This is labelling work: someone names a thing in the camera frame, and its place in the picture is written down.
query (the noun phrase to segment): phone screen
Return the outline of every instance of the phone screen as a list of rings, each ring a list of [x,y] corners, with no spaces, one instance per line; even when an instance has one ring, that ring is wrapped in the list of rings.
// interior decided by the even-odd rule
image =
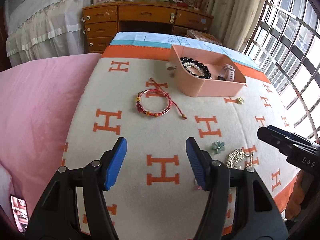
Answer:
[[[23,199],[10,195],[12,212],[18,230],[24,233],[29,223],[26,202]]]

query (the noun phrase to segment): metal screw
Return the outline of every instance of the metal screw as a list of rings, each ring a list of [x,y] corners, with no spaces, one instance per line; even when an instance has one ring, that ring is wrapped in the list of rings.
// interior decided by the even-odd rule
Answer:
[[[58,169],[58,171],[60,172],[60,173],[63,173],[63,172],[65,172],[67,170],[67,168],[65,167],[65,166],[61,166],[61,167],[59,167],[59,169]]]
[[[91,163],[91,165],[92,165],[93,167],[98,167],[98,166],[100,165],[100,161],[95,160],[95,161],[93,161],[93,162]]]
[[[248,172],[251,172],[251,173],[254,172],[254,167],[248,166],[248,167],[247,167],[247,171],[248,171]]]
[[[219,162],[218,160],[213,160],[212,165],[219,167],[219,166],[221,166],[221,162]]]

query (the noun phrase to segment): pink storage box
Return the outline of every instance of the pink storage box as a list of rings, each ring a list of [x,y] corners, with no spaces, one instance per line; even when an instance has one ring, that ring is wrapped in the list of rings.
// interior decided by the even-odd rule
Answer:
[[[193,58],[206,65],[212,79],[190,75],[183,67],[180,57]],[[247,82],[233,61],[224,54],[172,45],[169,59],[173,65],[177,66],[174,75],[177,88],[190,97],[234,97]],[[233,66],[236,70],[233,82],[217,80],[225,64]]]

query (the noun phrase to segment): pink bedsheet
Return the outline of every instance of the pink bedsheet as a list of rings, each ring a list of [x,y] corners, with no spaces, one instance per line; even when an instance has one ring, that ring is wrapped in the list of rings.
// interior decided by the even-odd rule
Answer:
[[[0,73],[0,163],[29,215],[61,165],[73,114],[100,58],[34,60]]]

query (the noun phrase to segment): braided red cord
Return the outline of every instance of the braided red cord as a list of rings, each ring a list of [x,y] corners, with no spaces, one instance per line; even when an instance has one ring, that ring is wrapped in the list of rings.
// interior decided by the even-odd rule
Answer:
[[[154,117],[158,117],[158,116],[161,116],[161,115],[163,115],[163,114],[166,114],[166,113],[170,110],[172,104],[174,104],[174,105],[176,106],[177,110],[180,112],[181,117],[182,117],[183,119],[187,119],[186,115],[183,114],[183,112],[180,110],[180,108],[178,107],[178,105],[171,99],[171,97],[169,96],[169,93],[168,93],[168,92],[165,92],[165,91],[159,86],[159,84],[154,81],[153,78],[150,78],[150,80],[151,80],[151,81],[156,85],[156,87],[158,87],[158,88],[156,88],[156,89],[147,89],[147,90],[144,90],[143,92],[139,93],[139,95],[138,95],[138,97],[137,97],[137,110],[138,110],[138,112],[144,113],[144,114],[146,114],[146,115],[151,115],[151,116],[154,116]],[[164,110],[160,111],[159,113],[152,113],[152,112],[150,112],[150,111],[144,110],[143,106],[142,106],[141,103],[140,103],[140,101],[141,101],[141,96],[144,95],[144,94],[146,94],[146,93],[150,93],[150,92],[160,94],[160,95],[164,96],[165,98],[167,98],[167,100],[168,100],[168,105],[167,105],[167,107],[166,107]]]

